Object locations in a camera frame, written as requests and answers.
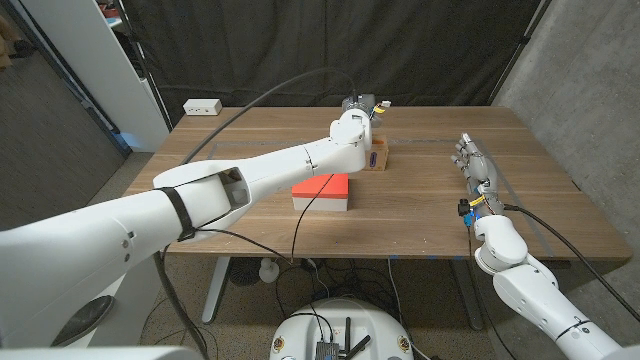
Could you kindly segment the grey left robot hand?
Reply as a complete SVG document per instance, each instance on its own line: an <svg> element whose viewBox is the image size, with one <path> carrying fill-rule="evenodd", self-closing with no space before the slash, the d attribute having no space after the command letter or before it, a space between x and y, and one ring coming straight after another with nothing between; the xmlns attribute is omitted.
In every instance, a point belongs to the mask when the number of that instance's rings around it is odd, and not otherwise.
<svg viewBox="0 0 640 360"><path fill-rule="evenodd" d="M367 113L372 128L382 125L382 114L391 107L390 100L376 101L374 94L359 94L346 97L342 101L342 111L359 109Z"/></svg>

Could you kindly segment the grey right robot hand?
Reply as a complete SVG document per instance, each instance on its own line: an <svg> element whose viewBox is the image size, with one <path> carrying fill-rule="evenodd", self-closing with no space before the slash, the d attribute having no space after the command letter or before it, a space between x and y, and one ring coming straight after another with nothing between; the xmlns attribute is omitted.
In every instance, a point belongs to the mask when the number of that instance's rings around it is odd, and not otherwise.
<svg viewBox="0 0 640 360"><path fill-rule="evenodd" d="M504 205L498 196L498 176L493 162L486 157L468 133L462 133L451 156L467 182L470 201L479 217L503 215Z"/></svg>

